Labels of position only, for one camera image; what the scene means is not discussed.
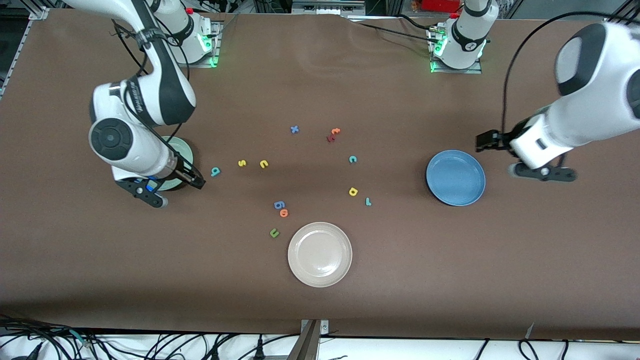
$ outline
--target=metal bracket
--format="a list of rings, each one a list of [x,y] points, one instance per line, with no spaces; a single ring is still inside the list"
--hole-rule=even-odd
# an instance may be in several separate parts
[[[29,8],[29,20],[44,20],[49,15],[49,9],[44,6]]]
[[[448,67],[444,62],[433,53],[429,54],[431,60],[431,72],[448,72],[451,74],[482,74],[480,60],[476,60],[473,65],[466,69],[454,69]]]
[[[302,333],[305,330],[305,326],[309,323],[309,320],[302,320],[302,325],[300,326],[300,332]],[[320,335],[327,335],[329,333],[329,319],[321,319],[320,320]]]
[[[202,59],[189,64],[189,67],[191,68],[211,68],[218,66],[218,58],[220,57],[220,46],[222,45],[222,29],[224,28],[224,24],[221,21],[211,21],[210,27],[205,27],[205,33],[212,35],[212,37],[208,40],[211,42],[211,51]],[[183,63],[179,63],[178,65],[180,65],[180,67],[187,66]]]
[[[156,192],[156,189],[149,185],[149,179],[124,179],[115,181],[115,183],[127,190],[133,197],[140,199],[154,208],[163,208],[168,204],[168,200]]]
[[[287,356],[287,360],[316,360],[318,347],[320,346],[320,330],[322,320],[303,320],[307,321],[304,325],[302,333],[298,337],[296,344]]]

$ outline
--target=brown table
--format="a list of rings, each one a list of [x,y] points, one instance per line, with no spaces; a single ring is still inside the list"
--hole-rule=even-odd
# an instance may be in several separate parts
[[[505,152],[475,155],[487,186],[466,208],[424,183],[433,155],[472,153],[499,126],[508,61],[538,24],[498,21],[483,74],[461,76],[430,73],[420,40],[337,16],[240,15],[218,68],[192,70],[198,108],[179,133],[203,174],[222,173],[158,210],[117,187],[87,139],[93,88],[135,64],[107,19],[53,10],[0,102],[3,309],[91,327],[295,332],[329,318],[345,335],[521,338],[535,322],[537,338],[637,338],[640,132],[572,151],[573,184],[513,179]],[[557,98],[554,57],[583,25],[552,24],[525,48],[510,126]],[[324,289],[287,264],[314,221],[353,246]]]

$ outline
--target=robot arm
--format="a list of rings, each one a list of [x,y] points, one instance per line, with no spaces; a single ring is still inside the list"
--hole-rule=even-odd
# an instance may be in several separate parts
[[[153,207],[167,200],[149,179],[162,183],[180,179],[195,188],[205,181],[198,170],[173,150],[153,127],[186,122],[196,106],[191,85],[178,67],[166,36],[153,13],[139,0],[68,0],[87,12],[128,22],[136,41],[153,65],[153,72],[119,83],[103,84],[93,91],[90,104],[93,151],[112,166],[116,183]]]
[[[460,17],[444,23],[447,36],[434,55],[448,67],[469,68],[482,54],[498,12],[495,0],[466,0]]]
[[[573,181],[575,174],[568,176],[566,171],[554,178],[549,163],[574,147],[640,128],[639,59],[637,31],[609,22],[586,26],[556,57],[561,98],[521,121],[510,133],[493,130],[479,135],[476,151],[509,150],[526,165],[520,164],[524,172],[516,171],[516,175]]]

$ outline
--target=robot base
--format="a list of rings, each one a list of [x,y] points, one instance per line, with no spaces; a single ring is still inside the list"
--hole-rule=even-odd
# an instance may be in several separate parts
[[[482,74],[482,68],[480,67],[480,60],[466,69],[454,69],[446,66],[440,58],[437,58],[433,52],[430,52],[431,57],[431,72],[448,72],[451,74]]]
[[[200,25],[200,30],[187,40],[189,45],[183,45],[182,50],[188,59],[199,59],[189,64],[189,67],[211,68],[218,66],[218,58],[220,57],[220,46],[222,42],[223,23],[220,21],[211,21],[203,18],[196,22]],[[201,34],[211,34],[211,38],[203,38]],[[186,67],[182,51],[178,47],[171,46],[174,57],[180,67]]]
[[[451,74],[482,74],[482,68],[480,66],[480,59],[476,59],[473,65],[466,69],[454,69],[445,65],[442,60],[435,56],[435,51],[440,50],[439,47],[445,42],[446,23],[439,22],[436,26],[431,26],[426,30],[427,38],[438,40],[437,43],[429,43],[429,57],[431,62],[431,72],[448,72]]]

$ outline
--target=metal frame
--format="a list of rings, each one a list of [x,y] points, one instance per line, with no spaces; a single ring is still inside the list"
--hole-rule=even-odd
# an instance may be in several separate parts
[[[515,15],[516,11],[518,11],[518,8],[520,7],[520,5],[522,5],[522,3],[524,3],[524,0],[516,0],[513,5],[511,5],[511,8],[509,9],[507,15],[504,16],[504,18],[513,19],[513,16]]]
[[[342,17],[365,16],[364,0],[293,0],[292,14],[332,13]]]
[[[322,331],[323,320],[307,320],[307,324],[302,334],[298,337],[296,344],[293,345],[287,360],[316,360],[318,346],[320,345],[320,332]]]
[[[213,37],[211,38],[211,52],[209,54],[206,54],[202,59],[189,64],[189,67],[210,68],[218,66],[224,27],[225,25],[222,21],[211,21],[211,28],[208,31],[208,33],[213,35]],[[184,63],[178,62],[178,65],[180,65],[180,67],[187,67],[187,65],[185,65]]]
[[[257,13],[287,13],[277,0],[253,0]]]
[[[625,1],[614,14],[635,19],[640,13],[640,0],[627,0]]]
[[[29,35],[29,30],[31,30],[31,25],[33,25],[33,21],[34,20],[29,20],[29,24],[27,24],[27,28],[24,30],[22,39],[20,39],[20,45],[18,45],[18,49],[15,52],[15,56],[13,56],[13,60],[11,61],[11,67],[9,67],[9,71],[6,73],[6,78],[4,79],[2,88],[0,88],[0,100],[4,95],[6,86],[9,84],[9,79],[11,78],[11,74],[13,74],[13,68],[15,68],[15,64],[18,61],[18,56],[20,56],[20,52],[22,52],[22,46],[24,46],[24,42],[27,40],[27,35]]]
[[[387,3],[385,15],[402,13],[404,0],[385,0],[385,2]]]
[[[20,0],[29,11],[29,20],[44,20],[47,18],[48,8],[59,8],[65,4],[60,0]]]

